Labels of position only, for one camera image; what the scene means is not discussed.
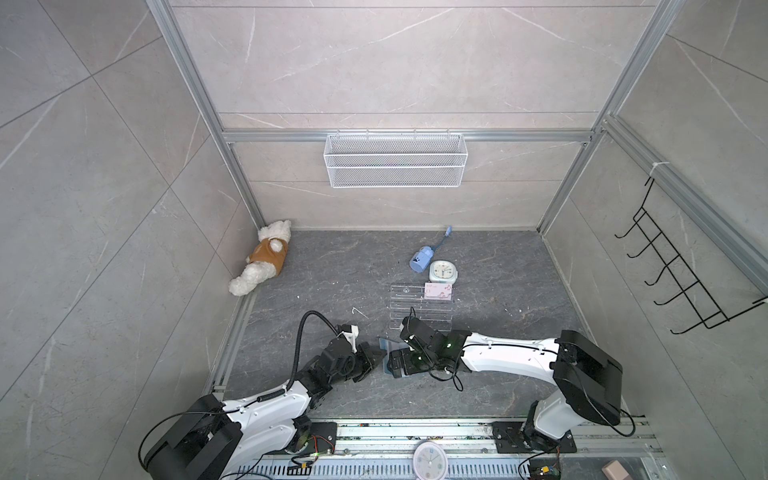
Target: white metal basket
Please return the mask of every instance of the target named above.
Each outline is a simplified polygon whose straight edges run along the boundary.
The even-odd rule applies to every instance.
[[[467,163],[461,134],[331,134],[323,152],[333,188],[458,187]]]

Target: table surface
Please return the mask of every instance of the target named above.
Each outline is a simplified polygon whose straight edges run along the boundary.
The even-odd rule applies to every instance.
[[[440,232],[295,231],[283,272],[257,287],[256,302],[227,383],[225,398],[272,389],[287,380],[296,330],[307,310],[333,323],[359,327],[359,342],[399,340],[390,329],[389,288],[424,283],[409,260]],[[512,339],[557,337],[562,329],[584,332],[538,233],[455,231],[435,254],[458,267],[453,328]],[[307,320],[301,363],[332,338],[316,317]],[[460,375],[464,392],[426,374],[394,379],[381,366],[362,382],[334,385],[313,418],[519,417],[554,386],[501,372]]]

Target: white alarm clock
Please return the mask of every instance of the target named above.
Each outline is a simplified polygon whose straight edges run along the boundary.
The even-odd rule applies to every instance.
[[[418,480],[443,480],[448,474],[448,456],[434,442],[424,442],[413,452],[413,470]]]
[[[447,260],[435,260],[429,266],[429,281],[433,283],[455,283],[458,278],[456,265]]]

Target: black metal grid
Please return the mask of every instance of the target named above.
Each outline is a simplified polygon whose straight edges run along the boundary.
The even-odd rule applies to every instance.
[[[640,250],[640,252],[637,255],[630,255],[628,253],[627,257],[637,258],[640,255],[642,255],[643,252],[648,249],[648,247],[651,247],[654,250],[654,252],[656,252],[656,254],[658,255],[659,259],[661,259],[661,262],[664,264],[664,266],[661,268],[661,271],[659,272],[659,275],[656,277],[656,280],[654,280],[651,283],[648,283],[647,280],[644,280],[645,284],[648,285],[648,286],[656,285],[656,283],[658,283],[658,281],[661,279],[661,276],[664,275],[664,271],[666,270],[666,271],[668,271],[670,273],[670,275],[672,276],[672,279],[675,281],[677,286],[680,288],[680,292],[675,294],[675,296],[673,296],[672,298],[670,298],[666,302],[658,303],[656,300],[654,300],[654,303],[659,305],[659,306],[667,305],[669,302],[671,302],[672,300],[675,300],[676,298],[678,298],[679,296],[682,295],[682,296],[685,296],[685,299],[688,300],[688,303],[690,304],[691,308],[694,309],[694,312],[696,312],[696,315],[699,317],[699,322],[698,323],[695,323],[692,326],[689,326],[685,330],[682,330],[680,332],[675,332],[674,330],[670,329],[670,332],[672,332],[674,335],[680,335],[681,333],[688,332],[688,331],[696,328],[699,325],[704,325],[707,329],[713,329],[716,326],[722,325],[725,322],[729,322],[732,319],[735,319],[739,315],[743,315],[744,313],[747,313],[750,310],[756,309],[758,306],[764,305],[765,303],[763,301],[765,299],[768,299],[768,296],[764,296],[761,299],[755,300],[754,302],[752,302],[752,306],[750,306],[749,308],[747,308],[745,310],[742,310],[742,311],[738,312],[736,315],[728,316],[728,315],[725,314],[725,312],[723,311],[722,307],[720,307],[720,304],[717,303],[717,301],[712,297],[712,294],[710,293],[710,291],[707,290],[707,288],[704,286],[703,283],[701,283],[701,279],[699,279],[698,275],[696,275],[696,272],[694,272],[694,269],[692,269],[690,267],[690,265],[688,265],[688,262],[685,260],[685,258],[683,258],[683,256],[680,255],[680,252],[677,250],[677,247],[674,246],[674,243],[672,243],[670,241],[669,237],[667,237],[667,235],[664,233],[664,231],[659,227],[658,223],[656,223],[656,220],[654,220],[654,218],[648,213],[648,211],[645,210],[645,202],[646,202],[646,200],[648,200],[648,194],[650,193],[650,189],[654,185],[654,179],[649,177],[648,180],[645,182],[645,184],[648,185],[648,189],[645,192],[645,197],[643,198],[643,203],[640,205],[640,208],[637,210],[636,214],[632,216],[632,220],[634,220],[634,223],[632,223],[632,226],[629,228],[629,230],[627,230],[627,232],[624,235],[620,235],[620,236],[619,235],[614,235],[614,236],[616,238],[624,238],[627,235],[629,235],[629,233],[635,227],[637,227],[638,230],[640,230],[640,232],[643,234],[645,239],[648,240],[648,244],[645,247],[643,247],[643,249]],[[643,218],[647,218],[648,220],[650,220],[651,223],[653,223],[653,225],[657,228],[657,230],[659,230],[659,233],[657,233],[653,238],[650,238],[648,233],[645,230],[643,230],[643,226],[640,225],[640,220],[642,220]],[[669,261],[664,260],[664,257],[662,257],[661,253],[656,248],[656,245],[654,245],[654,242],[656,240],[658,240],[659,238],[664,238],[667,241],[667,243],[669,243],[669,245],[672,247],[672,250],[674,250],[674,252],[675,252],[674,257],[672,257],[672,259],[669,260]],[[683,287],[682,283],[680,283],[680,280],[677,278],[677,276],[674,274],[674,272],[670,268],[670,265],[673,262],[675,262],[676,260],[680,260],[681,262],[683,262],[683,264],[685,265],[685,268],[688,269],[688,271],[690,271],[691,275],[693,275],[695,281],[692,284],[690,284],[690,285],[688,285],[686,287]],[[700,285],[701,286],[702,290],[704,290],[704,292],[707,294],[707,296],[710,298],[710,300],[712,300],[712,303],[714,304],[714,306],[717,308],[717,311],[715,313],[713,313],[712,315],[709,315],[707,318],[704,318],[701,315],[701,312],[699,312],[699,309],[696,307],[696,305],[694,304],[693,300],[688,296],[688,290],[690,290],[691,288],[693,288],[696,285]],[[716,317],[718,315],[722,315],[724,319],[722,319],[721,321],[719,321],[717,323],[714,323],[713,325],[707,325],[707,321],[708,320],[711,320],[711,319],[713,319],[714,317]]]

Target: white zip tie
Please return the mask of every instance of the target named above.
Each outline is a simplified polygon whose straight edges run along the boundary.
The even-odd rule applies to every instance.
[[[663,164],[669,164],[669,162],[654,162],[653,167],[650,168],[650,172],[648,172],[648,177],[654,174],[654,170],[656,170],[656,167]]]

